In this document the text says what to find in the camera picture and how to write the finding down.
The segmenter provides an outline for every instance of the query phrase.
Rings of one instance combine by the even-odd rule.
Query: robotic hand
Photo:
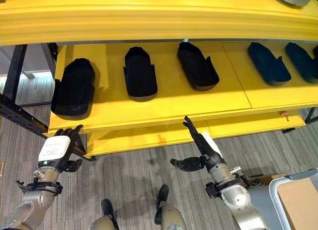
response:
[[[76,172],[82,160],[69,160],[74,151],[82,125],[72,129],[59,129],[48,138],[39,154],[38,169],[33,173],[33,183],[24,186],[17,181],[23,192],[22,203],[15,209],[1,230],[36,230],[43,222],[46,211],[61,194],[57,182],[63,171]]]
[[[268,230],[264,220],[252,206],[248,191],[241,186],[245,182],[250,186],[240,167],[229,170],[219,153],[213,150],[206,138],[199,134],[191,120],[185,116],[184,126],[201,152],[200,157],[184,160],[171,159],[170,163],[181,171],[197,171],[206,167],[212,182],[206,185],[210,198],[220,197],[229,207],[241,230]]]

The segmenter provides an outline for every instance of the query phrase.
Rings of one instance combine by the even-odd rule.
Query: shelf board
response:
[[[253,114],[243,117],[220,118],[195,122],[198,132],[207,131],[213,138],[224,138],[251,133],[301,127],[305,123],[298,111],[289,112],[289,121],[279,112]],[[87,157],[123,151],[192,142],[187,128],[181,123],[102,131],[87,136]]]
[[[141,44],[68,45],[59,49],[56,78],[75,58],[91,61],[95,93],[91,114],[79,121],[69,121],[51,113],[49,134],[59,128],[83,124],[82,133],[180,123],[185,115],[205,120],[219,112],[250,109],[248,99],[221,43],[193,42],[205,56],[211,56],[220,82],[211,90],[192,89],[176,56],[176,42],[144,43],[155,65],[158,93],[148,102],[134,102],[127,94],[124,57],[130,47]]]
[[[242,38],[318,40],[318,1],[6,0],[0,44]]]
[[[318,106],[318,84],[303,80],[285,52],[288,43],[262,42],[275,57],[282,56],[292,79],[282,86],[265,83],[247,53],[250,42],[222,43],[252,108],[273,106],[297,106],[309,104]],[[314,43],[301,43],[308,54],[314,57]]]
[[[194,122],[199,132],[209,131],[206,121]],[[191,142],[189,131],[182,123],[153,127],[101,131],[87,135],[87,157],[133,151]]]

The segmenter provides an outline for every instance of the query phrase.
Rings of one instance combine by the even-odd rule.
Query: white label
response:
[[[60,159],[69,147],[71,139],[68,136],[56,136],[46,139],[39,154],[39,161]]]

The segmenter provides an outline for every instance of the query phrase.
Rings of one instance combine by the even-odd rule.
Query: black metal frame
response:
[[[52,52],[52,57],[54,57],[55,55],[56,59],[57,45],[54,43],[46,45],[47,47],[49,47],[50,53]],[[26,48],[27,45],[17,45],[14,49],[7,79],[4,85],[3,94],[0,94],[0,115],[27,129],[28,131],[46,139],[47,137],[43,133],[48,132],[48,126],[23,110],[23,107],[49,105],[51,102],[31,103],[23,105],[15,104]],[[92,158],[84,157],[84,155],[86,155],[86,150],[80,137],[76,141],[76,144],[77,145],[75,147],[74,154],[88,161],[96,160],[93,156]]]
[[[306,123],[306,124],[310,124],[310,123],[313,123],[313,122],[318,121],[318,116],[312,118],[312,115],[313,115],[315,109],[316,109],[315,107],[313,107],[313,108],[310,109],[310,111],[309,111],[309,113],[308,113],[308,116],[307,116],[307,118],[305,119],[305,123]]]
[[[315,107],[312,107],[312,108],[310,109],[310,111],[309,111],[309,113],[308,113],[308,115],[307,115],[307,117],[306,117],[306,119],[305,119],[305,123],[306,123],[307,125],[318,121],[318,116],[312,118],[312,115],[313,115],[315,109],[316,109]],[[283,132],[283,134],[285,134],[285,133],[291,132],[291,131],[293,131],[293,130],[295,130],[295,129],[296,129],[296,128],[294,128],[294,127],[293,127],[293,128],[288,128],[288,129],[282,130],[282,132]]]

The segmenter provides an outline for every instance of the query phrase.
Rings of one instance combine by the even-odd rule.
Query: cardboard box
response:
[[[278,194],[293,230],[318,230],[318,192],[310,178],[278,186]]]

